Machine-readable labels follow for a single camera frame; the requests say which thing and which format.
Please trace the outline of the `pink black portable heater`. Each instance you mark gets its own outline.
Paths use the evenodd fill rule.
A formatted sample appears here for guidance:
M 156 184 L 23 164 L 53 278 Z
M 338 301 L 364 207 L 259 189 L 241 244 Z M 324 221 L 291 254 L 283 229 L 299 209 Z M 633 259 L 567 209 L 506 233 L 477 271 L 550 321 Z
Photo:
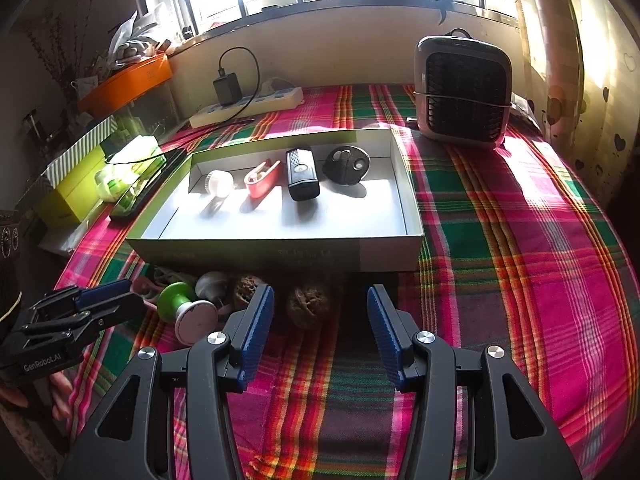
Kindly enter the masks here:
M 413 58 L 416 122 L 432 140 L 496 148 L 508 125 L 512 64 L 462 28 L 426 36 Z

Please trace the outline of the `black round disc gadget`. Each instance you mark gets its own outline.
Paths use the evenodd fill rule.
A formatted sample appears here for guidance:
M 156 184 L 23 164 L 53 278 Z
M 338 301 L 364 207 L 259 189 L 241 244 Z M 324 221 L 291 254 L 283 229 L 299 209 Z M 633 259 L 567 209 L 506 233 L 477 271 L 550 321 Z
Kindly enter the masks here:
M 323 174 L 339 185 L 356 185 L 368 173 L 371 159 L 367 152 L 356 145 L 341 145 L 326 156 Z

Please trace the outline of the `white power strip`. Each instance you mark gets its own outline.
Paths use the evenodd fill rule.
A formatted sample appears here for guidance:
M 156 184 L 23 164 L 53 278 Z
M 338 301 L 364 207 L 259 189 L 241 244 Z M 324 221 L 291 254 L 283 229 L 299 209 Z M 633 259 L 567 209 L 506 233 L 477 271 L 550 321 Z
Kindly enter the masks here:
M 228 106 L 213 104 L 204 106 L 189 119 L 191 128 L 228 122 L 235 118 L 256 116 L 280 110 L 292 110 L 304 102 L 303 89 L 300 87 L 278 90 L 269 96 L 246 96 L 241 101 Z

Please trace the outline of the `pink earbud case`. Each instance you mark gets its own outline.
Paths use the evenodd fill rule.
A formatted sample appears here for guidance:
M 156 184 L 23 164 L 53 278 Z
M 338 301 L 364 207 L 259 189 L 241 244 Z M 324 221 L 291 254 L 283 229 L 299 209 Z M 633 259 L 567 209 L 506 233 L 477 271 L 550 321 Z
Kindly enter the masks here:
M 130 290 L 139 295 L 144 304 L 151 310 L 156 310 L 156 300 L 163 289 L 145 276 L 138 276 L 131 282 Z

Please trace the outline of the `plaid pink green bedsheet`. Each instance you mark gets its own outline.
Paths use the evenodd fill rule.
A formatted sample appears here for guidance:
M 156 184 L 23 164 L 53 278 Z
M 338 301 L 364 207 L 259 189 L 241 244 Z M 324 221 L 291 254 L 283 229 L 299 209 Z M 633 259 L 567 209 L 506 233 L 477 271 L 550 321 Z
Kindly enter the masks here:
M 509 352 L 582 475 L 599 477 L 639 418 L 639 287 L 611 223 L 524 133 L 487 152 L 402 140 L 424 242 L 418 270 L 388 291 L 453 346 Z M 318 332 L 275 328 L 256 379 L 230 400 L 251 479 L 394 478 L 412 406 L 351 301 Z

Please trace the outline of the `white round small object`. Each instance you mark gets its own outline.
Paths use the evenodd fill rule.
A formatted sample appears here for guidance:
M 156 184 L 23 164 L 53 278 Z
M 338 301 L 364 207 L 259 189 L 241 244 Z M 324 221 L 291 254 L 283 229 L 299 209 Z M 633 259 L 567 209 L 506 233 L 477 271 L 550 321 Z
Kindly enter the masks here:
M 208 195 L 223 200 L 233 192 L 234 179 L 228 171 L 212 170 L 206 174 L 204 186 Z

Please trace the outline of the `green white plastic package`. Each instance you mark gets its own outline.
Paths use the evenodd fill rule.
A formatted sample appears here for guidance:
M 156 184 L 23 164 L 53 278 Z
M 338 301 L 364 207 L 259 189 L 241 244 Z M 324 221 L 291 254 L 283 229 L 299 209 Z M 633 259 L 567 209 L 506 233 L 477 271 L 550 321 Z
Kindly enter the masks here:
M 146 170 L 157 170 L 166 157 L 154 136 L 136 136 L 94 175 L 96 192 L 104 203 L 115 203 Z

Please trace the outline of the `black rectangular device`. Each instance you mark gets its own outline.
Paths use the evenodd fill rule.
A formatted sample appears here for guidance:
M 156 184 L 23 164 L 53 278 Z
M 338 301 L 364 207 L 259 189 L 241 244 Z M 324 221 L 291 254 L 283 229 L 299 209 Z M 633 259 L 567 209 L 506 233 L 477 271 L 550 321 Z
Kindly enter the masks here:
M 287 151 L 285 167 L 288 192 L 294 202 L 314 200 L 320 194 L 314 154 L 309 148 L 293 148 Z

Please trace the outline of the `green white knob gadget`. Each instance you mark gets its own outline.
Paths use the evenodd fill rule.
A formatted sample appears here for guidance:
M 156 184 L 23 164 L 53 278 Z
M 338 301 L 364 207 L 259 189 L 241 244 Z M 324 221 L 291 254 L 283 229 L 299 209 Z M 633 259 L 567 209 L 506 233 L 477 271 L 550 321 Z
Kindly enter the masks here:
M 217 308 L 198 298 L 186 282 L 166 286 L 157 296 L 156 306 L 160 319 L 174 326 L 175 336 L 184 346 L 193 346 L 217 330 Z

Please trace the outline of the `green white cardboard box tray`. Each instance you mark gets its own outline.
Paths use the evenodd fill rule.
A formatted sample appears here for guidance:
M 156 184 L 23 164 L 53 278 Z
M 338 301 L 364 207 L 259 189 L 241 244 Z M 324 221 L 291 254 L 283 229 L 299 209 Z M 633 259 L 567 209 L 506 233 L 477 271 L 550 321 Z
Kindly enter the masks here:
M 356 145 L 370 156 L 358 184 L 321 177 L 318 197 L 294 202 L 281 174 L 263 198 L 248 196 L 244 177 L 263 160 L 284 162 L 292 148 L 310 148 L 322 164 L 341 145 Z M 205 191 L 212 170 L 233 176 L 234 190 L 223 200 Z M 328 130 L 189 155 L 126 240 L 145 262 L 183 271 L 411 272 L 423 226 L 398 131 Z

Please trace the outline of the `patterned window curtain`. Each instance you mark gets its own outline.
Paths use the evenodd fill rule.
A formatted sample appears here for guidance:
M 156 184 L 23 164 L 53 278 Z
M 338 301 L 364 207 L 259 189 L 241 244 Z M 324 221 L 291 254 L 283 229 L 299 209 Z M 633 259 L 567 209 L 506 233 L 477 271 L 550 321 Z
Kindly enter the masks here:
M 514 2 L 547 140 L 606 206 L 638 143 L 638 42 L 611 0 Z

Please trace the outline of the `orange storage box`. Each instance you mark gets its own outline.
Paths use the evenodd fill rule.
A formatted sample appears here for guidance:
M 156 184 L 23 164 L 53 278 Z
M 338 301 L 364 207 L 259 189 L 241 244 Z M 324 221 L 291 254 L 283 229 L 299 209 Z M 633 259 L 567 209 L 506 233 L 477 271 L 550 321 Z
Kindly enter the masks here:
M 120 110 L 149 90 L 164 84 L 172 77 L 168 56 L 155 55 L 152 58 L 120 70 L 99 84 L 77 107 L 81 113 L 103 119 Z

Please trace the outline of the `brown walnut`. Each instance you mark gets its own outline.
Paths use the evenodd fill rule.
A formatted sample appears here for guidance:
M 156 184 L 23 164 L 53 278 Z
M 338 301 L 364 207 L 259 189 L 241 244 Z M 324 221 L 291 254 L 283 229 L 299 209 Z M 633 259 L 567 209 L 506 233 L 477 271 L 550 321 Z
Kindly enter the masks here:
M 325 287 L 316 284 L 295 287 L 288 295 L 285 309 L 298 328 L 314 330 L 331 312 L 330 294 Z
M 256 289 L 262 284 L 264 284 L 264 281 L 252 274 L 241 275 L 237 278 L 232 292 L 235 310 L 244 310 L 250 304 Z

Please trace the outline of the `red earbud case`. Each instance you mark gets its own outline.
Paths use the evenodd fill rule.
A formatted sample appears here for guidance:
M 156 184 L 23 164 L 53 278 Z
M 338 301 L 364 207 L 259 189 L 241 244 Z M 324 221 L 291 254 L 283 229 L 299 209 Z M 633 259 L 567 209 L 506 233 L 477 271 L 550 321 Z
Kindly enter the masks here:
M 281 172 L 280 160 L 263 160 L 244 177 L 244 185 L 252 200 L 260 200 L 278 183 Z

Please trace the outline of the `white round plug gadget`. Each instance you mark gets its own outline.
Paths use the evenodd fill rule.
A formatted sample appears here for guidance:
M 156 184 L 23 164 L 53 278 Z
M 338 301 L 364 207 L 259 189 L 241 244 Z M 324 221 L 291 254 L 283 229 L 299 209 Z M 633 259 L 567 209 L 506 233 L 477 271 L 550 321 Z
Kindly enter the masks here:
M 220 272 L 207 272 L 195 283 L 195 293 L 200 299 L 211 302 L 217 309 L 228 306 L 228 278 Z

